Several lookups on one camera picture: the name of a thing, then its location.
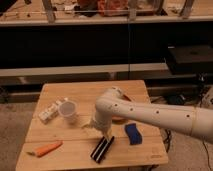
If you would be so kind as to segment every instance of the red object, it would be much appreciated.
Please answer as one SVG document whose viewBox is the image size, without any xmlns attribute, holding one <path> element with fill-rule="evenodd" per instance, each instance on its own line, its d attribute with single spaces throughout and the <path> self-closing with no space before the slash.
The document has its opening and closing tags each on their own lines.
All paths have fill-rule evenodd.
<svg viewBox="0 0 213 171">
<path fill-rule="evenodd" d="M 127 0 L 99 0 L 98 10 L 103 16 L 115 16 L 126 14 Z"/>
</svg>

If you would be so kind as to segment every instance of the black cable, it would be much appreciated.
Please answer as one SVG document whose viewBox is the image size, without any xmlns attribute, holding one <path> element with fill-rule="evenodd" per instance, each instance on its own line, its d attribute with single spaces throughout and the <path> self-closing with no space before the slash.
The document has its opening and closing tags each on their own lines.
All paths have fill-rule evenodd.
<svg viewBox="0 0 213 171">
<path fill-rule="evenodd" d="M 198 103 L 200 103 L 199 106 L 202 107 L 202 105 L 203 105 L 203 97 L 204 97 L 204 89 L 205 89 L 204 77 L 202 75 L 199 75 L 199 81 L 200 81 L 200 84 L 198 84 L 198 92 L 199 92 L 199 94 L 198 94 L 198 98 L 199 98 Z M 213 169 L 211 167 L 211 164 L 210 164 L 210 157 L 209 157 L 208 148 L 207 148 L 207 146 L 206 146 L 204 141 L 202 141 L 202 144 L 203 144 L 204 149 L 206 151 L 209 170 L 213 171 Z"/>
<path fill-rule="evenodd" d="M 164 144 L 167 144 L 166 152 L 168 153 L 171 147 L 171 140 L 172 140 L 172 132 L 170 130 L 165 129 L 166 138 L 163 140 Z"/>
<path fill-rule="evenodd" d="M 130 62 L 131 62 L 131 27 L 128 22 L 128 80 L 130 79 Z"/>
<path fill-rule="evenodd" d="M 210 157 L 209 157 L 208 148 L 207 148 L 206 143 L 205 143 L 204 141 L 202 141 L 202 143 L 203 143 L 203 146 L 204 146 L 205 151 L 206 151 L 209 170 L 210 170 L 210 171 L 213 171 L 213 169 L 212 169 L 212 167 L 211 167 L 211 164 L 210 164 Z"/>
</svg>

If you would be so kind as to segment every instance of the wooden table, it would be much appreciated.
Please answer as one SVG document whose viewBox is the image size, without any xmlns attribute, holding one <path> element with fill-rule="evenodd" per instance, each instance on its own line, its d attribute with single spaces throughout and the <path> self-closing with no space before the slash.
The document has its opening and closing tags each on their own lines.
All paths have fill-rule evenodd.
<svg viewBox="0 0 213 171">
<path fill-rule="evenodd" d="M 132 101 L 149 103 L 146 86 L 143 81 L 107 81 L 86 83 L 45 84 L 33 115 L 25 143 L 21 150 L 16 170 L 68 170 L 113 167 L 133 167 L 164 164 L 168 162 L 162 137 L 158 128 L 136 122 L 143 136 L 143 143 L 130 146 L 123 125 L 112 125 L 115 141 L 101 164 L 95 163 L 90 154 L 102 137 L 94 129 L 81 127 L 90 120 L 95 112 L 94 104 L 107 88 L 119 86 Z M 78 119 L 74 125 L 68 125 L 61 116 L 57 116 L 47 125 L 41 123 L 38 113 L 58 99 L 68 97 L 77 103 Z M 27 151 L 63 140 L 64 144 L 51 153 L 36 158 Z"/>
</svg>

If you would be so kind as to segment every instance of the carrot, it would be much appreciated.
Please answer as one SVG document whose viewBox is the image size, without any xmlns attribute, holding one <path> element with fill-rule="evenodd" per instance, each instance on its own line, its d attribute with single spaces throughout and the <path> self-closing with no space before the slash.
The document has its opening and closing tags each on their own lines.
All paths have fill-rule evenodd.
<svg viewBox="0 0 213 171">
<path fill-rule="evenodd" d="M 63 144 L 63 141 L 57 141 L 56 143 L 53 144 L 48 144 L 42 147 L 39 147 L 35 149 L 33 152 L 27 152 L 30 155 L 34 155 L 36 157 L 42 157 L 45 154 L 55 150 L 56 148 L 60 147 Z"/>
</svg>

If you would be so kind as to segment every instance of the floor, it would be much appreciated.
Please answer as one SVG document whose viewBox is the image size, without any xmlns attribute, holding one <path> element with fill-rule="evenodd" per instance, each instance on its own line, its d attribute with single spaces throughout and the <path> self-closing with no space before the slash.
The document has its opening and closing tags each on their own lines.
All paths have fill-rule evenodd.
<svg viewBox="0 0 213 171">
<path fill-rule="evenodd" d="M 24 143 L 36 103 L 0 104 L 0 171 L 13 171 Z M 202 142 L 172 132 L 169 163 L 155 171 L 208 171 L 207 154 Z M 213 145 L 207 144 L 213 167 Z"/>
</svg>

